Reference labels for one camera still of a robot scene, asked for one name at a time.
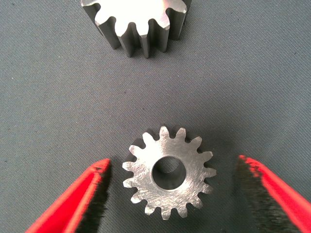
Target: machined metal surface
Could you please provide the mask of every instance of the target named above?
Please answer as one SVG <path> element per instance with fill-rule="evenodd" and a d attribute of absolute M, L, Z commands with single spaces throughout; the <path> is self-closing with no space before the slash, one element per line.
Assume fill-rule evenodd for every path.
<path fill-rule="evenodd" d="M 185 142 L 184 128 L 178 130 L 175 138 L 170 138 L 168 129 L 163 126 L 159 137 L 159 140 L 154 140 L 149 133 L 144 133 L 143 141 L 146 147 L 144 149 L 133 145 L 130 147 L 130 152 L 137 160 L 123 163 L 122 167 L 125 170 L 134 173 L 132 178 L 123 182 L 123 186 L 138 189 L 131 201 L 138 203 L 147 200 L 145 207 L 147 215 L 160 207 L 162 218 L 167 220 L 171 216 L 171 210 L 176 208 L 179 215 L 184 218 L 188 213 L 187 203 L 201 208 L 203 204 L 198 193 L 212 192 L 212 187 L 206 184 L 204 179 L 215 176 L 216 170 L 204 167 L 204 163 L 210 160 L 213 154 L 209 151 L 197 152 L 202 142 L 200 137 L 194 138 L 189 143 Z M 157 163 L 167 158 L 174 158 L 180 161 L 180 164 L 175 171 L 161 174 L 162 177 L 156 176 Z"/>
<path fill-rule="evenodd" d="M 81 5 L 112 48 L 122 46 L 127 56 L 150 46 L 165 52 L 168 38 L 179 39 L 191 0 L 81 0 Z"/>

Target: gear tooth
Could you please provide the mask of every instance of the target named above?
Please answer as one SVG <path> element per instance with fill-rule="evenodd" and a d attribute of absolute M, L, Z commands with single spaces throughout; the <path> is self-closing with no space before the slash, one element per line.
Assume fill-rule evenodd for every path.
<path fill-rule="evenodd" d="M 169 220 L 170 216 L 171 216 L 171 209 L 165 209 L 165 208 L 161 208 L 161 215 L 162 215 L 162 219 L 163 220 Z"/>
<path fill-rule="evenodd" d="M 202 193 L 211 194 L 213 192 L 213 188 L 208 184 L 205 184 L 202 188 Z"/>
<path fill-rule="evenodd" d="M 123 186 L 125 188 L 132 188 L 132 187 L 135 187 L 133 186 L 133 183 L 135 183 L 135 180 L 134 180 L 134 177 L 131 177 L 123 181 Z"/>
<path fill-rule="evenodd" d="M 152 144 L 152 143 L 155 142 L 154 138 L 153 138 L 149 133 L 147 133 L 147 132 L 143 133 L 142 138 L 143 138 L 144 143 L 145 143 L 146 145 Z"/>
<path fill-rule="evenodd" d="M 190 145 L 193 146 L 195 149 L 198 149 L 202 143 L 201 137 L 196 137 L 191 140 Z"/>
<path fill-rule="evenodd" d="M 170 133 L 166 126 L 162 126 L 160 129 L 160 138 L 169 138 Z"/>
<path fill-rule="evenodd" d="M 213 153 L 210 151 L 205 151 L 200 154 L 203 158 L 204 163 L 210 160 L 213 157 Z"/>
<path fill-rule="evenodd" d="M 132 196 L 131 202 L 132 202 L 133 204 L 136 204 L 136 203 L 141 202 L 141 199 L 139 198 L 138 193 L 135 193 L 135 194 Z"/>
<path fill-rule="evenodd" d="M 201 209 L 203 207 L 203 203 L 199 197 L 196 197 L 191 203 L 195 208 Z"/>
<path fill-rule="evenodd" d="M 122 164 L 123 169 L 127 170 L 127 171 L 132 171 L 132 166 L 134 165 L 133 162 L 124 162 Z"/>
<path fill-rule="evenodd" d="M 217 171 L 213 168 L 205 168 L 205 177 L 210 178 L 216 176 Z"/>
<path fill-rule="evenodd" d="M 143 149 L 138 147 L 138 146 L 134 146 L 131 145 L 129 148 L 130 152 L 132 155 L 134 155 L 136 158 L 139 158 L 139 156 L 141 156 Z"/>
<path fill-rule="evenodd" d="M 175 139 L 185 141 L 185 139 L 186 139 L 186 129 L 185 129 L 185 128 L 180 128 L 180 129 L 177 131 L 177 133 L 176 133 Z"/>
<path fill-rule="evenodd" d="M 188 215 L 188 211 L 187 211 L 186 206 L 184 206 L 184 207 L 179 207 L 179 208 L 177 209 L 177 211 L 178 211 L 178 214 L 179 214 L 182 218 L 185 218 L 185 217 L 187 217 L 187 215 Z"/>
<path fill-rule="evenodd" d="M 151 215 L 154 211 L 155 211 L 155 207 L 147 204 L 146 207 L 145 207 L 145 214 L 146 215 Z"/>

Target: large gear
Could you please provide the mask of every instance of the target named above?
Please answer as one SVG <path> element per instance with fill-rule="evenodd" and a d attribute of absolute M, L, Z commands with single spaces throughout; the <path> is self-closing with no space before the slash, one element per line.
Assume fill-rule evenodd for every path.
<path fill-rule="evenodd" d="M 150 45 L 165 52 L 168 38 L 177 40 L 191 0 L 81 0 L 81 5 L 112 48 L 127 56 Z"/>
<path fill-rule="evenodd" d="M 144 133 L 142 135 L 146 145 L 144 149 L 131 145 L 129 150 L 137 160 L 124 162 L 122 167 L 133 172 L 134 176 L 125 180 L 123 186 L 138 189 L 131 201 L 138 203 L 147 200 L 145 207 L 147 215 L 160 207 L 162 218 L 167 220 L 171 216 L 171 210 L 176 208 L 179 215 L 184 218 L 187 216 L 187 203 L 201 208 L 203 204 L 198 194 L 212 192 L 212 188 L 204 182 L 204 179 L 215 176 L 216 170 L 204 167 L 204 163 L 210 160 L 213 154 L 212 152 L 197 152 L 202 142 L 201 137 L 196 137 L 189 143 L 185 142 L 186 130 L 184 128 L 178 130 L 175 138 L 170 138 L 165 126 L 161 127 L 159 134 L 160 139 L 154 140 L 149 133 Z M 180 161 L 181 165 L 179 164 L 178 168 L 170 173 L 169 178 L 173 184 L 179 186 L 163 188 L 155 179 L 154 167 L 160 160 L 169 157 Z M 166 176 L 163 181 L 166 183 L 169 179 Z"/>

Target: center hole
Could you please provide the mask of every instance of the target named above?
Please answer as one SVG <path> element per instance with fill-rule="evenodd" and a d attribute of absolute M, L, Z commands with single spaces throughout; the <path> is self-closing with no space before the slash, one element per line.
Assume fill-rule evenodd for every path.
<path fill-rule="evenodd" d="M 152 177 L 160 188 L 172 190 L 184 182 L 186 169 L 179 159 L 164 157 L 156 162 L 152 169 Z"/>

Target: gray felt background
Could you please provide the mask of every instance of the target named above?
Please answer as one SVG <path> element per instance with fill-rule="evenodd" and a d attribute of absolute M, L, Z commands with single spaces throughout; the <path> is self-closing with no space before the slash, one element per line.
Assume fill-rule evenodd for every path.
<path fill-rule="evenodd" d="M 193 0 L 167 53 L 112 50 L 78 0 L 0 1 L 0 232 L 23 232 L 93 162 L 112 160 L 99 232 L 256 232 L 233 182 L 243 153 L 311 201 L 311 2 Z M 146 216 L 128 147 L 184 126 L 214 152 L 189 217 Z"/>

